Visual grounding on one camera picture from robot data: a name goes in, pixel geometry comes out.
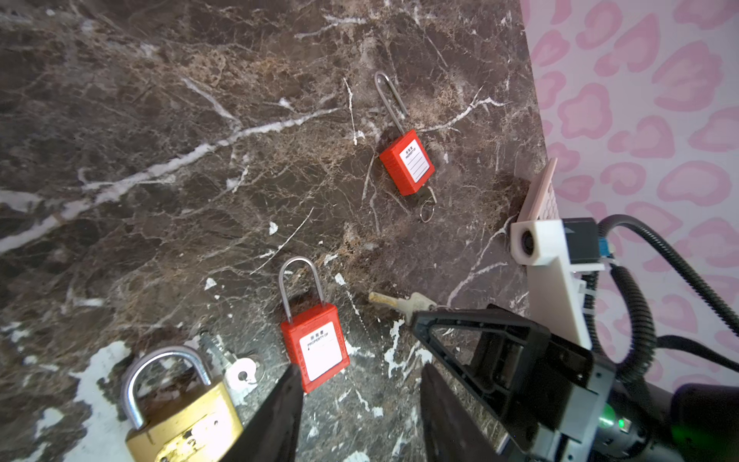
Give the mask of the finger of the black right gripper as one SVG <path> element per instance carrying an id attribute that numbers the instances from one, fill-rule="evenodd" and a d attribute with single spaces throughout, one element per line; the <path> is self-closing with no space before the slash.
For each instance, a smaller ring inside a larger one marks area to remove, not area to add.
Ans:
<path id="1" fill-rule="evenodd" d="M 510 404 L 548 346 L 548 329 L 490 305 L 417 312 L 412 332 L 482 404 Z"/>

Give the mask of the brass padlock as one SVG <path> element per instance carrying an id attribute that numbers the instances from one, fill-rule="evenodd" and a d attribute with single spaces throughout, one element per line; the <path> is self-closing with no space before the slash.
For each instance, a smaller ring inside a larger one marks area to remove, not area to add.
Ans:
<path id="1" fill-rule="evenodd" d="M 200 385 L 147 417 L 137 399 L 138 380 L 167 358 L 187 362 Z M 125 444 L 135 461 L 219 461 L 244 432 L 225 383 L 213 379 L 202 356 L 189 346 L 165 346 L 137 360 L 123 379 L 120 400 L 132 425 Z"/>

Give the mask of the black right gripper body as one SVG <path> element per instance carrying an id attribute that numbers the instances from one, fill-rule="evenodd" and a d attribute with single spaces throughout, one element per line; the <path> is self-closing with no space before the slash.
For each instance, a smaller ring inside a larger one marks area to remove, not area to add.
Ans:
<path id="1" fill-rule="evenodd" d="M 534 323 L 494 323 L 490 411 L 535 461 L 586 461 L 615 365 Z"/>

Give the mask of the silver key with ring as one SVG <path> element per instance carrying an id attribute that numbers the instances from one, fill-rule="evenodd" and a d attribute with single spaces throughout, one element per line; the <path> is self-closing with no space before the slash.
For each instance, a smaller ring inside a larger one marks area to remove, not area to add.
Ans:
<path id="1" fill-rule="evenodd" d="M 437 307 L 437 303 L 423 294 L 413 293 L 409 298 L 394 298 L 377 292 L 369 293 L 369 302 L 374 305 L 389 308 L 400 313 L 406 323 L 411 325 L 416 313 L 431 311 Z"/>

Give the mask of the red padlock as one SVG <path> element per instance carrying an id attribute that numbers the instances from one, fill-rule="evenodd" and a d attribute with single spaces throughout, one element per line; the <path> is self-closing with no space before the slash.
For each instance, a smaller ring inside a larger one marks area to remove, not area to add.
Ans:
<path id="1" fill-rule="evenodd" d="M 294 316 L 284 276 L 288 267 L 298 262 L 310 269 L 319 303 Z M 311 394 L 350 364 L 338 308 L 325 301 L 317 268 L 306 257 L 296 256 L 282 265 L 278 287 L 287 318 L 280 325 L 285 347 L 291 363 L 299 367 L 304 393 Z"/>
<path id="2" fill-rule="evenodd" d="M 383 105 L 400 133 L 400 137 L 380 154 L 379 159 L 402 196 L 417 194 L 427 185 L 429 179 L 435 173 L 435 167 L 432 165 L 418 133 L 413 129 L 405 130 L 403 128 L 398 115 L 394 112 L 391 103 L 384 94 L 383 88 L 387 87 L 391 91 L 400 113 L 404 117 L 409 115 L 400 93 L 389 76 L 383 71 L 377 71 L 375 77 L 373 77 L 373 82 L 375 82 L 375 88 Z"/>

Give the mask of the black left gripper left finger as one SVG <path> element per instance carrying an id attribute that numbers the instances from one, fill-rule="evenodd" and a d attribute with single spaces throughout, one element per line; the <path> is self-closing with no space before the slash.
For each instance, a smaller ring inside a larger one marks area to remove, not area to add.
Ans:
<path id="1" fill-rule="evenodd" d="M 294 461 L 304 392 L 290 365 L 222 461 Z"/>

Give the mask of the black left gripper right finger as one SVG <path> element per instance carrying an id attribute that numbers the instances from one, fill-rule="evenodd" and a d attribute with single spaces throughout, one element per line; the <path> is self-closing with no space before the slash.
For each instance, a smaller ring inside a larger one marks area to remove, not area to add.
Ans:
<path id="1" fill-rule="evenodd" d="M 496 461 L 497 453 L 439 371 L 421 372 L 421 423 L 427 461 Z"/>

